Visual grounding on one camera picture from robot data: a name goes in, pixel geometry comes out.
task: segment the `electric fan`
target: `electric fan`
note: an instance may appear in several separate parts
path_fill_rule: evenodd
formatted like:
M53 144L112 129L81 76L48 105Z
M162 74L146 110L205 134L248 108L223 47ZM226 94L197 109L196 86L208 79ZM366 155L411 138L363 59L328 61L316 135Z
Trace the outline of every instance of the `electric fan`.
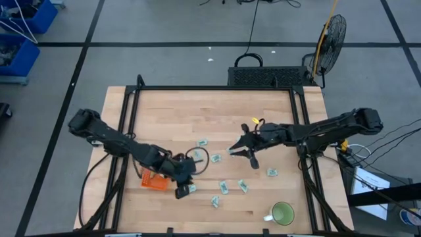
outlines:
M302 59L301 65L304 66L305 59L311 57L310 67L312 70L311 72L307 71L306 76L312 83L315 83L314 76L316 74L322 76L323 86L321 86L321 88L325 87L324 75L326 75L335 65L339 53L341 52L346 30L347 22L345 21L345 18L340 14L332 16L328 21L327 27L325 25L322 30L316 51L304 55Z

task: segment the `dollar bill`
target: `dollar bill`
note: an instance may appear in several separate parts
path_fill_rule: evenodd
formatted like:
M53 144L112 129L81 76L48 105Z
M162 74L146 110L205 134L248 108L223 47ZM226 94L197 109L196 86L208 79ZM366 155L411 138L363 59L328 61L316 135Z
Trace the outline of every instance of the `dollar bill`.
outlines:
M203 160L202 155L200 154L199 151L195 150L193 152L193 160L194 161L202 161Z
M243 190L243 192L246 194L249 190L249 187L244 183L244 180L238 181L238 186Z
M222 194L228 194L228 186L225 181L219 182L219 188L221 189Z
M213 163L216 163L216 162L220 161L220 160L221 160L221 158L222 158L222 156L221 156L221 155L216 154L216 155L212 155L212 156L210 157L210 160L211 160Z
M219 197L218 196L213 196L210 202L212 202L212 205L215 208L218 208L218 205L219 205Z
M204 146L204 145L207 145L207 144L208 144L208 140L206 140L206 139L202 139L202 140L197 141L197 146Z
M278 171L276 169L269 168L268 169L268 176L277 176Z
M194 185L194 184L190 184L190 185L189 185L189 193L192 193L192 192L194 192L194 191L196 191L196 185Z

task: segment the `green mug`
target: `green mug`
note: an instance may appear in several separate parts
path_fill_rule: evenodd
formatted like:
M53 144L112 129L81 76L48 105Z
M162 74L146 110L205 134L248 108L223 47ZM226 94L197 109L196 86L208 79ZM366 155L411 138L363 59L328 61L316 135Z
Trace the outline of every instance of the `green mug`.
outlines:
M274 221L277 224L287 226L294 221L294 210L286 202L278 202L271 209L269 215L263 217L264 221Z

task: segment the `wooden tabletop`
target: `wooden tabletop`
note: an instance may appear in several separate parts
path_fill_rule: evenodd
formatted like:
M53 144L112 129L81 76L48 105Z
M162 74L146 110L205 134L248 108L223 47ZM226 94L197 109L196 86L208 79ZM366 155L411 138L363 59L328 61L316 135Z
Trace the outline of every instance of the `wooden tabletop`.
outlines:
M108 88L101 118L115 129L123 97L124 87ZM305 88L305 97L310 122L326 119L320 88ZM167 191L141 188L141 180L129 162L118 231L162 233L172 227L175 233L245 234L262 233L262 229L267 228L271 234L310 234L305 185L297 167L298 156L294 147L278 145L256 153L260 163L257 170L251 168L246 158L231 157L226 151L242 135L242 123L254 127L253 117L265 118L266 122L292 124L289 94L279 91L141 91L134 127L138 142L184 153L194 147L197 140L207 139L209 143L205 148L211 155L221 154L222 160L210 163L203 174L194 176L197 191L182 199L174 197L175 183L171 183ZM93 148L89 169L104 154L102 147ZM332 148L325 154L335 157ZM104 198L110 163L111 158L98 166L86 184L82 209L84 221L92 216ZM337 163L319 158L319 166L327 202L337 216L353 228ZM268 168L277 169L279 175L268 177ZM240 179L249 187L246 194L237 184ZM221 180L228 184L227 195L220 191L218 183ZM211 204L213 196L220 198L218 209ZM295 219L288 226L263 221L270 208L279 201L288 202L294 209ZM322 230L317 201L315 206L318 227ZM114 203L111 204L110 216L112 211ZM110 225L111 218L108 218L107 226Z

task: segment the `black crate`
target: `black crate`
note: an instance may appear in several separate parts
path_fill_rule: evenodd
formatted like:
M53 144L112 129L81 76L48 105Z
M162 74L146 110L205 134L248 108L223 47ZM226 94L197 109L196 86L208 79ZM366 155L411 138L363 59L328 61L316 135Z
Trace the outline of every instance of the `black crate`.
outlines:
M305 66L261 66L230 67L228 69L229 86L273 86L274 78L278 87L312 86L305 79Z

